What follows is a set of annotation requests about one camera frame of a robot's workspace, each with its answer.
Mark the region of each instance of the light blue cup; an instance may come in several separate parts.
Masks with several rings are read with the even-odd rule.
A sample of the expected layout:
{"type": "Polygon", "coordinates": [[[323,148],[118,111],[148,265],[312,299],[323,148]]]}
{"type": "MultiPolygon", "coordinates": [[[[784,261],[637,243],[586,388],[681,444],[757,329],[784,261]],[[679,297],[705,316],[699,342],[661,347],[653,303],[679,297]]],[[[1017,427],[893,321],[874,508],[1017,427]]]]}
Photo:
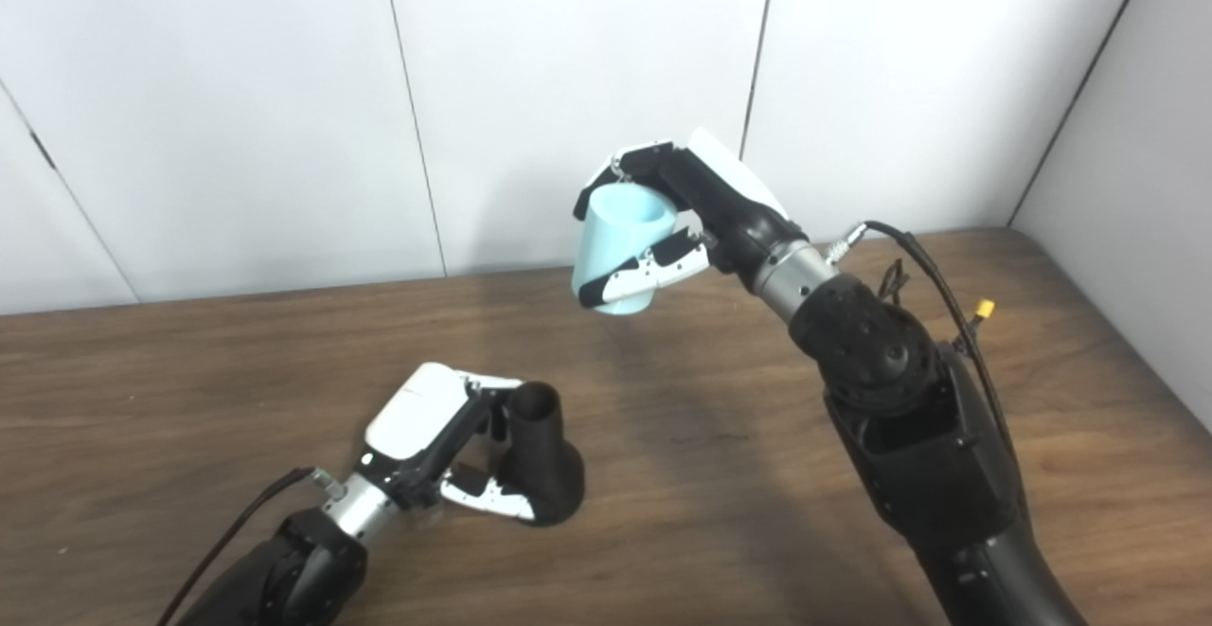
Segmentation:
{"type": "MultiPolygon", "coordinates": [[[[635,183],[611,183],[589,195],[581,251],[572,266],[572,294],[594,277],[614,271],[618,264],[638,258],[653,242],[669,237],[678,224],[678,211],[664,195],[635,183]]],[[[610,315],[644,311],[652,303],[651,291],[598,306],[610,315]]]]}

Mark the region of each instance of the wall seam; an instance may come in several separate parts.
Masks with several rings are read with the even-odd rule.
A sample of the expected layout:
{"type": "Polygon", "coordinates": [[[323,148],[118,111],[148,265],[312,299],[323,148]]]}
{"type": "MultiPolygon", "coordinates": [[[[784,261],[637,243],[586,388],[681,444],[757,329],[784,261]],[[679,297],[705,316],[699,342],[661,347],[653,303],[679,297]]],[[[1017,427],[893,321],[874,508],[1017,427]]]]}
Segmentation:
{"type": "Polygon", "coordinates": [[[126,289],[130,291],[131,298],[135,299],[135,303],[137,303],[137,305],[141,305],[141,303],[143,303],[143,298],[139,298],[138,291],[135,289],[135,285],[131,285],[130,276],[126,276],[126,271],[122,269],[122,264],[118,263],[118,258],[115,258],[114,252],[109,249],[105,239],[101,237],[101,232],[97,229],[97,225],[92,222],[92,217],[90,217],[88,212],[85,211],[84,205],[80,202],[80,199],[75,194],[75,190],[72,189],[70,183],[68,183],[67,178],[63,176],[63,172],[61,172],[58,165],[55,163],[55,159],[51,157],[51,153],[47,150],[46,144],[42,142],[42,137],[39,136],[34,130],[34,126],[30,125],[29,117],[25,116],[25,111],[21,109],[21,105],[17,103],[17,98],[13,97],[12,91],[8,90],[8,86],[4,82],[4,79],[0,79],[0,92],[4,92],[5,99],[8,100],[8,103],[12,105],[13,111],[17,113],[17,119],[21,120],[22,125],[25,127],[27,133],[29,133],[29,138],[32,139],[32,142],[34,142],[34,145],[38,147],[38,150],[42,155],[42,159],[46,161],[47,168],[51,170],[52,173],[55,173],[56,178],[58,178],[59,180],[59,184],[63,185],[63,189],[67,191],[68,197],[72,199],[72,203],[75,205],[75,208],[80,213],[81,219],[84,219],[84,224],[87,225],[88,230],[92,234],[92,237],[95,237],[97,243],[101,246],[101,249],[105,252],[105,255],[109,259],[109,264],[113,264],[114,271],[118,272],[118,277],[121,277],[122,280],[122,285],[126,285],[126,289]]]}
{"type": "Polygon", "coordinates": [[[395,0],[388,0],[391,6],[391,24],[395,28],[395,45],[400,51],[400,69],[404,70],[404,87],[408,92],[408,111],[412,113],[412,133],[417,138],[417,151],[421,155],[421,173],[425,177],[425,194],[429,196],[429,216],[434,220],[434,237],[438,241],[438,259],[442,264],[442,276],[450,276],[446,269],[446,251],[442,249],[442,230],[438,225],[438,205],[434,203],[434,186],[429,182],[429,163],[425,161],[425,147],[421,142],[421,121],[417,117],[417,103],[412,97],[412,81],[408,79],[408,62],[404,57],[404,38],[400,36],[400,18],[395,12],[395,0]]]}
{"type": "Polygon", "coordinates": [[[1131,0],[1122,0],[1119,10],[1115,11],[1115,17],[1111,18],[1111,24],[1107,28],[1107,34],[1103,35],[1103,40],[1098,44],[1098,50],[1094,51],[1094,57],[1090,61],[1090,64],[1086,65],[1086,73],[1082,74],[1081,81],[1077,82],[1077,90],[1074,91],[1073,98],[1069,99],[1069,104],[1065,107],[1064,114],[1060,115],[1060,121],[1057,124],[1056,131],[1052,132],[1052,138],[1048,138],[1048,144],[1044,147],[1044,154],[1040,155],[1040,160],[1035,163],[1031,177],[1027,179],[1027,185],[1024,186],[1022,195],[1018,196],[1018,202],[1014,203],[1013,211],[1010,212],[1010,219],[1006,220],[1006,228],[1012,228],[1014,219],[1018,219],[1018,212],[1022,211],[1023,203],[1027,202],[1027,195],[1030,194],[1033,186],[1035,185],[1035,180],[1040,177],[1040,172],[1044,172],[1044,165],[1047,163],[1048,156],[1052,155],[1052,149],[1060,138],[1060,132],[1064,131],[1065,125],[1069,124],[1069,115],[1073,114],[1073,109],[1077,104],[1077,99],[1081,98],[1082,92],[1086,91],[1086,84],[1090,82],[1090,76],[1094,73],[1098,61],[1103,57],[1103,51],[1110,42],[1111,34],[1115,33],[1115,28],[1120,24],[1120,18],[1124,17],[1124,11],[1127,10],[1130,1],[1131,0]]]}
{"type": "Polygon", "coordinates": [[[761,27],[758,29],[758,50],[754,53],[754,71],[749,79],[749,98],[745,102],[745,121],[741,127],[741,150],[737,151],[737,157],[741,160],[745,159],[745,142],[749,139],[749,117],[753,116],[754,111],[754,93],[758,90],[758,69],[761,65],[761,47],[762,42],[766,40],[766,18],[768,17],[770,0],[766,0],[761,8],[761,27]]]}

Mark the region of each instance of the wood grain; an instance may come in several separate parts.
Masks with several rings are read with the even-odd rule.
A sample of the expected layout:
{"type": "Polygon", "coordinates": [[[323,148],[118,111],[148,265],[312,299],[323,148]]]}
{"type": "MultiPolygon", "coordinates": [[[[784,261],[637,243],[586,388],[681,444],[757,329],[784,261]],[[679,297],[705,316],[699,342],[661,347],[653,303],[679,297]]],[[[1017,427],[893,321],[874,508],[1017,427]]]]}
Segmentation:
{"type": "MultiPolygon", "coordinates": [[[[1040,542],[1091,624],[1212,616],[1212,440],[1030,241],[926,237],[982,341],[1040,542]]],[[[864,242],[846,266],[893,258],[864,242]]],[[[230,518],[295,465],[345,473],[424,360],[561,389],[589,498],[536,530],[450,506],[372,551],[341,622],[943,624],[876,518],[821,381],[731,277],[629,318],[566,269],[0,318],[0,624],[150,624],[230,518]]],[[[925,277],[907,306],[953,335],[925,277]]],[[[239,536],[245,552],[286,493],[239,536]]]]}

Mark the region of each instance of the robotic hand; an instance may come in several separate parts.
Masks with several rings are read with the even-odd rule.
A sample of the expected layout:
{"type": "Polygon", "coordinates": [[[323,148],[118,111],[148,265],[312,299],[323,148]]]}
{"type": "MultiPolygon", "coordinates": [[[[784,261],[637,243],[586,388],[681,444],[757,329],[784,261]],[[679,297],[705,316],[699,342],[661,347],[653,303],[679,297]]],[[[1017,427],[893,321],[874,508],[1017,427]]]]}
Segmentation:
{"type": "Polygon", "coordinates": [[[296,473],[311,475],[328,501],[290,515],[216,579],[179,626],[326,626],[361,586],[371,541],[402,511],[435,512],[447,500],[547,527],[571,517],[584,498],[581,454],[564,441],[550,385],[441,363],[423,363],[376,415],[343,484],[322,471],[296,473]],[[474,437],[507,449],[493,475],[457,461],[474,437]]]}
{"type": "Polygon", "coordinates": [[[581,191],[639,183],[693,212],[682,229],[581,286],[582,306],[664,288],[714,266],[734,272],[817,363],[825,406],[881,518],[913,547],[944,611],[964,626],[1084,626],[1035,544],[996,390],[938,269],[908,232],[858,225],[818,254],[761,180],[703,130],[685,147],[621,150],[581,191]],[[896,239],[938,286],[960,338],[934,341],[836,263],[868,229],[896,239]],[[976,389],[961,355],[981,377],[976,389]]]}

